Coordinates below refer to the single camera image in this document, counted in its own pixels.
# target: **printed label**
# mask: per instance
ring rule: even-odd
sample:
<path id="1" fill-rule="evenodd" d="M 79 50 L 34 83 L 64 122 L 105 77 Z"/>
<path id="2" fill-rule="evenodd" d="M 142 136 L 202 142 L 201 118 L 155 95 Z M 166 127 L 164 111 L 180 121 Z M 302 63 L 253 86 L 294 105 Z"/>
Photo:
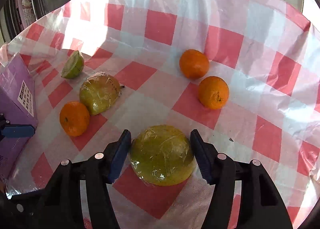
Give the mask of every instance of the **printed label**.
<path id="1" fill-rule="evenodd" d="M 22 81 L 18 101 L 33 116 L 33 97 L 24 81 Z"/>

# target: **red and white tablecloth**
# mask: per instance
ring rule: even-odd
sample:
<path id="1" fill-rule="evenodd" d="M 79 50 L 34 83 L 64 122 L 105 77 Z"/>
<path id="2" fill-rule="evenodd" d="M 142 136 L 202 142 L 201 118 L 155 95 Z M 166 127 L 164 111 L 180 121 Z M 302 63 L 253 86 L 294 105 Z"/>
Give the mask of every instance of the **red and white tablecloth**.
<path id="1" fill-rule="evenodd" d="M 191 48 L 210 59 L 206 76 L 228 84 L 223 109 L 204 108 L 196 99 L 201 80 L 180 73 L 179 57 Z M 134 138 L 167 123 L 187 136 L 198 129 L 234 160 L 260 160 L 294 228 L 320 195 L 320 33 L 283 0 L 72 0 L 6 49 L 9 58 L 21 53 L 35 80 L 39 122 L 12 171 L 10 194 L 43 188 L 61 160 L 86 160 L 124 129 Z M 85 67 L 65 80 L 60 72 L 75 49 Z M 70 138 L 59 112 L 99 71 L 126 88 L 113 108 L 91 117 L 85 134 Z M 157 187 L 138 179 L 129 160 L 108 189 L 121 228 L 138 229 L 200 228 L 213 193 L 198 169 L 182 184 Z M 237 184 L 230 228 L 240 192 Z M 86 208 L 84 216 L 89 228 Z"/>

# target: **plastic-wrapped mango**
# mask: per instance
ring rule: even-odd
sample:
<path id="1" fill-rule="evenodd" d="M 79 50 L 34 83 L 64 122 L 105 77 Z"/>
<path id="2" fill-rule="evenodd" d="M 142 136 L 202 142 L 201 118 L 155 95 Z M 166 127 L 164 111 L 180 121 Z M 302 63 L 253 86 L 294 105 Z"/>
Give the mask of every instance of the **plastic-wrapped mango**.
<path id="1" fill-rule="evenodd" d="M 130 159 L 139 178 L 159 186 L 183 182 L 195 167 L 189 140 L 169 125 L 149 127 L 139 134 L 132 143 Z"/>
<path id="2" fill-rule="evenodd" d="M 80 88 L 80 101 L 90 115 L 99 114 L 110 108 L 120 95 L 118 80 L 104 72 L 94 74 L 84 81 Z"/>

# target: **tangerine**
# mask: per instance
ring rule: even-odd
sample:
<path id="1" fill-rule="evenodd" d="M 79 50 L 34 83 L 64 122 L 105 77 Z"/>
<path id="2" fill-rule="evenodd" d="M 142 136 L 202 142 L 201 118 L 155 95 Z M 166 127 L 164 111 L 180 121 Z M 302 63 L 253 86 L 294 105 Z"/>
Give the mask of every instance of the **tangerine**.
<path id="1" fill-rule="evenodd" d="M 78 101 L 66 103 L 60 111 L 60 124 L 72 137 L 80 136 L 89 125 L 90 114 L 87 107 Z"/>
<path id="2" fill-rule="evenodd" d="M 189 49 L 182 54 L 179 65 L 181 72 L 189 79 L 204 77 L 209 70 L 207 57 L 194 49 Z"/>
<path id="3" fill-rule="evenodd" d="M 220 77 L 209 76 L 199 84 L 198 98 L 207 108 L 221 109 L 229 98 L 228 85 Z"/>

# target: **silver rivet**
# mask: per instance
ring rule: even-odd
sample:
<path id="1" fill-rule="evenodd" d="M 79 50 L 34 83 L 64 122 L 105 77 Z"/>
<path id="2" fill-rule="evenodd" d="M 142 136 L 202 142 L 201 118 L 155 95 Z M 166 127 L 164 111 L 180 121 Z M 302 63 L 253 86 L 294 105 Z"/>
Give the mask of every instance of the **silver rivet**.
<path id="1" fill-rule="evenodd" d="M 254 164 L 255 166 L 260 166 L 261 162 L 257 159 L 252 160 L 252 164 Z"/>
<path id="2" fill-rule="evenodd" d="M 227 156 L 225 154 L 223 154 L 223 153 L 218 154 L 218 159 L 225 160 L 226 158 L 227 158 Z"/>
<path id="3" fill-rule="evenodd" d="M 63 166 L 66 166 L 68 164 L 69 164 L 69 160 L 68 159 L 65 159 L 65 160 L 61 161 L 61 165 L 63 165 Z"/>
<path id="4" fill-rule="evenodd" d="M 23 206 L 21 204 L 17 204 L 17 209 L 20 213 L 23 212 Z"/>
<path id="5" fill-rule="evenodd" d="M 96 159 L 102 159 L 103 158 L 103 156 L 104 156 L 104 154 L 103 153 L 97 153 L 97 154 L 95 154 L 95 158 Z"/>

